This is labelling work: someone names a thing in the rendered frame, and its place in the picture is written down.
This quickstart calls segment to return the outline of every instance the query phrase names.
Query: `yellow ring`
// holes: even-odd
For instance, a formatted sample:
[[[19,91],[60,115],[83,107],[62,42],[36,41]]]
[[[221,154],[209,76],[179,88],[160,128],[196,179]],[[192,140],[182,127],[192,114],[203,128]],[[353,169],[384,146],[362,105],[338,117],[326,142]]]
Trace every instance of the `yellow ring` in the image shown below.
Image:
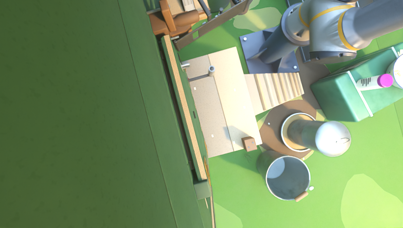
[[[340,39],[341,39],[341,42],[344,44],[344,46],[346,46],[346,48],[348,48],[348,49],[350,49],[350,50],[352,50],[352,51],[358,51],[358,50],[360,50],[360,49],[351,46],[351,45],[347,42],[347,40],[345,39],[345,37],[344,37],[343,28],[342,28],[342,21],[343,21],[343,16],[344,16],[345,12],[346,12],[346,11],[344,11],[344,12],[340,15],[340,17],[339,17],[339,21],[338,21],[338,23],[337,23],[337,32],[338,32],[338,34],[339,34],[339,37],[340,37]]]
[[[349,9],[349,8],[352,8],[352,7],[354,7],[354,6],[352,6],[352,5],[342,5],[342,6],[336,6],[336,7],[329,8],[329,9],[327,9],[327,10],[324,10],[324,11],[322,11],[322,12],[316,14],[316,15],[309,21],[309,24],[311,24],[311,23],[312,23],[315,19],[317,19],[318,17],[320,17],[320,16],[322,16],[322,15],[325,15],[325,14],[327,14],[327,13],[330,13],[330,12],[332,12],[332,11],[335,11],[335,10],[342,10],[342,9]]]
[[[299,20],[302,22],[302,24],[304,24],[306,27],[309,28],[309,24],[305,23],[305,21],[304,21],[304,20],[302,19],[302,17],[301,17],[301,7],[302,7],[302,3],[301,3],[301,5],[299,6],[299,11],[298,11]]]

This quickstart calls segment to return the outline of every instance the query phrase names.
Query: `green box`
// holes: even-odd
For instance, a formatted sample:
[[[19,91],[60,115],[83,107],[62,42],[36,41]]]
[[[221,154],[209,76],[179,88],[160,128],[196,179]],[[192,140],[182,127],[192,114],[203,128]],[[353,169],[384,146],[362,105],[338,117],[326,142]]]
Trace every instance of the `green box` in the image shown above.
[[[403,43],[393,46],[395,51],[403,49]],[[392,47],[385,48],[361,57],[329,76],[311,85],[317,101],[328,120],[358,122],[370,116],[353,79],[381,75],[396,59]],[[389,88],[361,91],[369,109],[374,114],[379,110],[403,98],[403,89],[391,86]]]

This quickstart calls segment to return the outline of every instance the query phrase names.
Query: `wooden ramp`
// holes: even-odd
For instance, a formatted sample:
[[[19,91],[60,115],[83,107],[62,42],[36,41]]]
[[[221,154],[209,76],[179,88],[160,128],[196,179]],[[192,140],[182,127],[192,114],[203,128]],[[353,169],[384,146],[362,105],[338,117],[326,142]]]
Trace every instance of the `wooden ramp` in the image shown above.
[[[255,114],[304,94],[299,73],[245,75]]]

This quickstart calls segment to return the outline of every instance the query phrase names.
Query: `magenta cap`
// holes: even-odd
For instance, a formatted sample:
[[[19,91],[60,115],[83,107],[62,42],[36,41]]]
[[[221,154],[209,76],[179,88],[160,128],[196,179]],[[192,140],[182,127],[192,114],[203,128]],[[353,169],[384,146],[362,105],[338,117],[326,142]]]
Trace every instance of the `magenta cap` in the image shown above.
[[[390,74],[383,74],[378,77],[378,85],[383,88],[390,87],[393,84],[393,77]]]

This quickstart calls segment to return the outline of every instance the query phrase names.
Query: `small brown box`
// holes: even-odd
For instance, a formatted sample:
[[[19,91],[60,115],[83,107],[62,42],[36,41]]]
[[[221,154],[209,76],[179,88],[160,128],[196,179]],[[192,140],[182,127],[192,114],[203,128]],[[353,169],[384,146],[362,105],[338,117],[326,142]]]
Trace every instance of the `small brown box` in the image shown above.
[[[253,137],[251,137],[251,136],[242,138],[242,144],[243,144],[243,148],[245,148],[245,150],[247,152],[254,151],[254,150],[258,149],[258,146],[256,145],[256,142],[255,142],[255,139]]]

